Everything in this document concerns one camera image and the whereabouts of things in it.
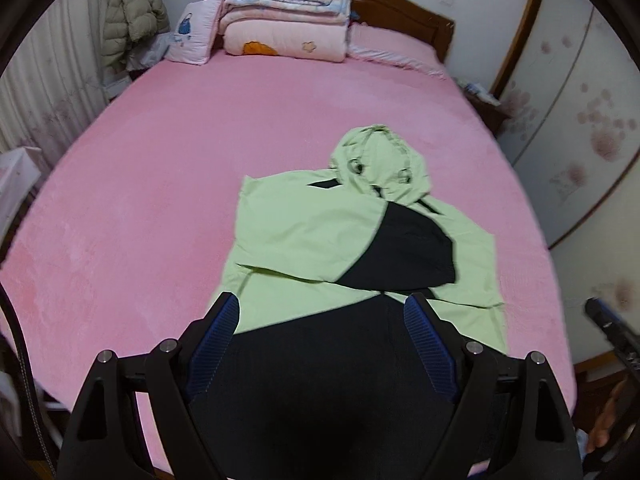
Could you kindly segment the person right hand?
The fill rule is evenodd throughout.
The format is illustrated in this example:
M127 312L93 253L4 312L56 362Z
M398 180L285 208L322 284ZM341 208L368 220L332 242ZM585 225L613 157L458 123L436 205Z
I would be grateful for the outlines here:
M597 448L602 448L610 440L610 430L614 425L616 419L616 405L620 398L620 395L627 388L628 378L619 382L612 390L608 402L605 403L602 413L596 420L594 427L590 431L588 436L588 442L586 446L586 453L592 453Z

